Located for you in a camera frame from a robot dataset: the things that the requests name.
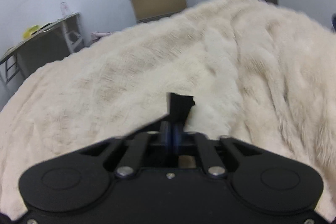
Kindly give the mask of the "blue and black garment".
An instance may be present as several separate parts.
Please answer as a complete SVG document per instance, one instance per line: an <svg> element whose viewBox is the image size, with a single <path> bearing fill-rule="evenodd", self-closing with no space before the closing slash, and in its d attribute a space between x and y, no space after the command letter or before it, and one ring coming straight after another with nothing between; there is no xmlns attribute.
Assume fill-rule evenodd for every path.
<svg viewBox="0 0 336 224"><path fill-rule="evenodd" d="M189 113L195 106L194 97L177 93L169 93L167 96L167 103L168 122L183 132Z"/></svg>

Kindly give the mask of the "grey folding table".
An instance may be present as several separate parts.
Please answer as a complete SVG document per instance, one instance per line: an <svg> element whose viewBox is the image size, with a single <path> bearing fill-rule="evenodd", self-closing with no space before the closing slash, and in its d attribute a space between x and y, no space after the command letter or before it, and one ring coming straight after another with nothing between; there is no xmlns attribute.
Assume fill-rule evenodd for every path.
<svg viewBox="0 0 336 224"><path fill-rule="evenodd" d="M1 57L5 73L1 74L4 85L19 73L24 79L38 68L60 61L85 47L80 13L48 23L28 39L8 49Z"/></svg>

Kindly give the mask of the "cream fluffy blanket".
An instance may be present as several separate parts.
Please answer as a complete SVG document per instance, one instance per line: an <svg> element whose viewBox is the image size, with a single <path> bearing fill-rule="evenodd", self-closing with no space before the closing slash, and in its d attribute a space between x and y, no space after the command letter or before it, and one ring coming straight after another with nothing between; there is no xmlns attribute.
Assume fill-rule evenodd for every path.
<svg viewBox="0 0 336 224"><path fill-rule="evenodd" d="M30 166L166 113L194 97L187 130L230 135L311 165L335 218L335 33L258 0L211 0L138 24L30 75L1 111L1 212L25 212Z"/></svg>

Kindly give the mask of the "yellow object on table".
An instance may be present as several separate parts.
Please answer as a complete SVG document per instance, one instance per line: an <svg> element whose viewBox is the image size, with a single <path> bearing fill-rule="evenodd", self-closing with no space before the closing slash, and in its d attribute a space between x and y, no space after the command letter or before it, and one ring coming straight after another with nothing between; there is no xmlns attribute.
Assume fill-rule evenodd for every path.
<svg viewBox="0 0 336 224"><path fill-rule="evenodd" d="M34 26L27 28L23 33L23 36L22 36L23 40L30 38L39 29L40 29L40 25L34 25Z"/></svg>

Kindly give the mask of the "clear plastic bottle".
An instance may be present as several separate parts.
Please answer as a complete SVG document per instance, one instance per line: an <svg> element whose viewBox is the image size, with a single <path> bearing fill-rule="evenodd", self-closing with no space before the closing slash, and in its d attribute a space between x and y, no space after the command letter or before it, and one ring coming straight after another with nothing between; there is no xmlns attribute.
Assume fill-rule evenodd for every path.
<svg viewBox="0 0 336 224"><path fill-rule="evenodd" d="M69 15L69 9L65 0L60 0L60 10L63 18L66 18Z"/></svg>

